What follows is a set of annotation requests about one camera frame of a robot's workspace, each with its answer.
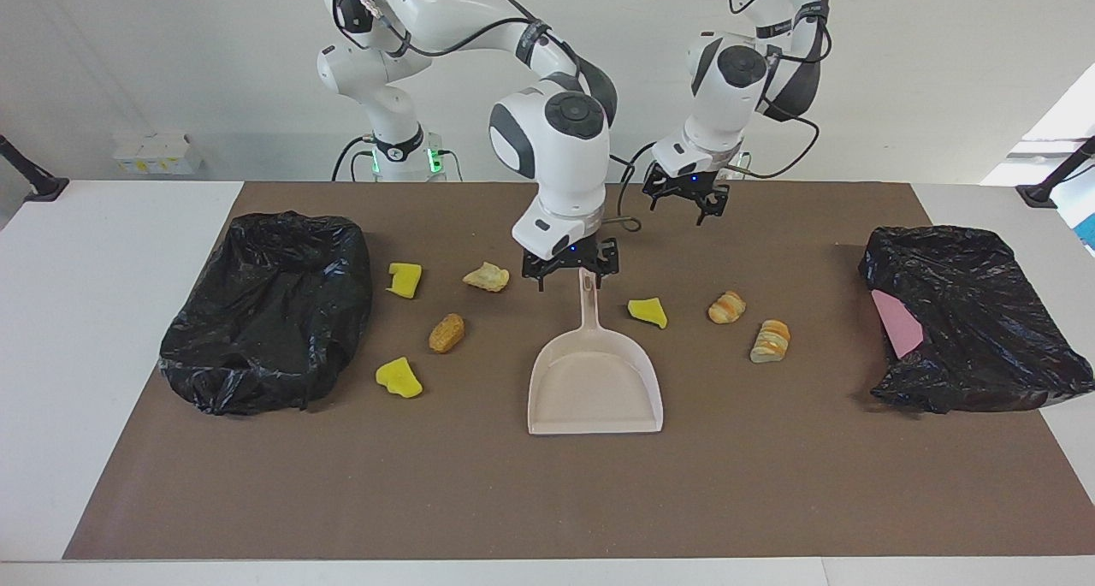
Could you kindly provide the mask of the yellow sponge piece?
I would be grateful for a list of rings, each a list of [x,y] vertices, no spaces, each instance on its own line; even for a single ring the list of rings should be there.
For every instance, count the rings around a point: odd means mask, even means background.
[[[393,262],[388,266],[391,277],[387,291],[403,299],[413,300],[423,275],[423,266],[418,263]]]
[[[627,313],[642,323],[648,323],[658,329],[667,329],[668,317],[660,298],[629,300]]]
[[[387,388],[389,394],[414,399],[423,393],[423,386],[406,357],[400,357],[376,368],[374,380]]]

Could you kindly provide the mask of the small orange croissant piece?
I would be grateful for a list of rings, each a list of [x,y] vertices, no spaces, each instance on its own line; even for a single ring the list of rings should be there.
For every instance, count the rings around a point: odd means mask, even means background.
[[[740,317],[744,315],[744,311],[747,309],[747,303],[744,301],[744,297],[736,291],[725,291],[712,302],[707,308],[708,321],[716,324],[731,324],[736,323]]]

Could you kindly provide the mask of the brown bread roll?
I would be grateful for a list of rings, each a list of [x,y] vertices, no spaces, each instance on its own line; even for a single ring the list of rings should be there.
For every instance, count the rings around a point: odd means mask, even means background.
[[[465,337],[465,319],[457,313],[445,315],[428,336],[428,348],[435,353],[453,351]]]

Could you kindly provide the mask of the beige plastic dustpan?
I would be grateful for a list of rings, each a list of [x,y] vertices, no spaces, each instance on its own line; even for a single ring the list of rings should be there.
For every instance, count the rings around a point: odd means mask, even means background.
[[[662,430],[660,383],[642,346],[600,324],[597,277],[578,271],[580,323],[537,353],[527,402],[531,435]]]

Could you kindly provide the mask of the large striped croissant piece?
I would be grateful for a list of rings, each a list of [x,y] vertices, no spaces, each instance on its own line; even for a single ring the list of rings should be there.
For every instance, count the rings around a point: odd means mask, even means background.
[[[749,358],[754,364],[782,361],[789,351],[789,326],[777,318],[768,318],[754,337]]]

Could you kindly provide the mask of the black trash bag bin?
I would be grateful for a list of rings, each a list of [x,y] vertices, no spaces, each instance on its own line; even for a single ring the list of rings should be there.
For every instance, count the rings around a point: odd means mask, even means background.
[[[344,216],[247,212],[204,264],[159,372],[204,414],[306,410],[331,394],[371,317],[361,227]]]

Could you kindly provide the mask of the black bag bin with card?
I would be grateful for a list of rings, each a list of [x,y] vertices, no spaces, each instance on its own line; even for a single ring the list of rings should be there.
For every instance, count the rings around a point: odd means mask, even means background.
[[[1095,369],[1065,340],[1012,248],[989,230],[879,227],[858,271],[922,329],[899,353],[885,338],[881,403],[946,414],[1030,411],[1095,392]]]

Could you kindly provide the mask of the brown table mat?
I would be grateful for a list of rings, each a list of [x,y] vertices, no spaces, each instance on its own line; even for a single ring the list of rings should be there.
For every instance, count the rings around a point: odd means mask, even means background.
[[[231,210],[344,216],[376,284],[364,345],[308,411],[211,416],[153,374],[65,551],[68,559],[525,559],[1095,554],[1095,506],[1044,415],[903,413],[858,275],[874,228],[926,226],[907,185],[738,183],[695,226],[664,200],[619,235],[606,326],[654,363],[653,435],[529,435],[535,353],[578,325],[577,275],[484,292],[482,261],[517,274],[510,239],[531,185],[251,183]],[[413,300],[388,292],[418,263]],[[707,308],[736,291],[736,323]],[[667,329],[627,313],[658,297]],[[450,313],[465,337],[428,348]],[[768,318],[782,361],[749,353]],[[423,386],[389,394],[406,357]]]

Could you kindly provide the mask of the pink card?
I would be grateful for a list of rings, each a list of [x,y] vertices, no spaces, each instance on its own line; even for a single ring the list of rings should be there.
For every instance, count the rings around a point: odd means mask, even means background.
[[[924,329],[911,310],[891,294],[873,289],[871,296],[895,355],[903,358],[914,352],[924,341]]]

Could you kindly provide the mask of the black clamp stand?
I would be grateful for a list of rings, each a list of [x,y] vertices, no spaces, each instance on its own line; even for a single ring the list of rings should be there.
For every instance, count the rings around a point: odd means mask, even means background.
[[[70,184],[70,179],[51,175],[48,170],[41,168],[30,158],[20,151],[0,134],[0,157],[16,170],[23,179],[27,180],[32,191],[25,196],[27,203],[51,203],[58,200],[62,192]]]
[[[1095,168],[1095,134],[1080,143],[1079,148],[1068,154],[1042,181],[1017,185],[1015,189],[1021,200],[1028,207],[1056,210],[1057,205],[1051,195],[1057,186],[1083,175],[1092,168]]]

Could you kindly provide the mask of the white wall socket box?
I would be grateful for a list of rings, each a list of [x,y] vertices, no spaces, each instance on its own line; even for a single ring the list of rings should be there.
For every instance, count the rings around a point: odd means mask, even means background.
[[[204,159],[186,133],[117,135],[113,161],[127,175],[196,175]]]

